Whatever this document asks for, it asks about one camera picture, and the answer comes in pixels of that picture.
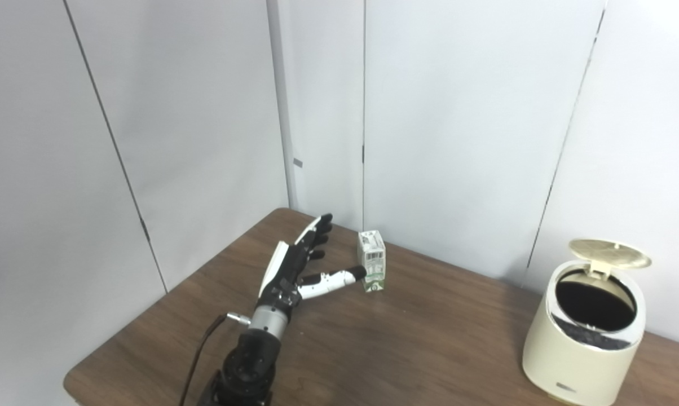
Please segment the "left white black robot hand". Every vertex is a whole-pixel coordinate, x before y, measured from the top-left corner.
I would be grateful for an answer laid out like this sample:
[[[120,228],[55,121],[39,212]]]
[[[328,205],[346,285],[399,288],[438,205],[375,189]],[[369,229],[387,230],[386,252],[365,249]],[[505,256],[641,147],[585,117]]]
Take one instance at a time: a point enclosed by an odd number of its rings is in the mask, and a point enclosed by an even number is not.
[[[290,313],[302,300],[334,292],[367,276],[363,265],[302,275],[309,262],[324,258],[325,252],[319,246],[329,241],[332,219],[331,214],[319,216],[306,226],[293,244],[278,242],[261,283],[257,307],[269,306]]]

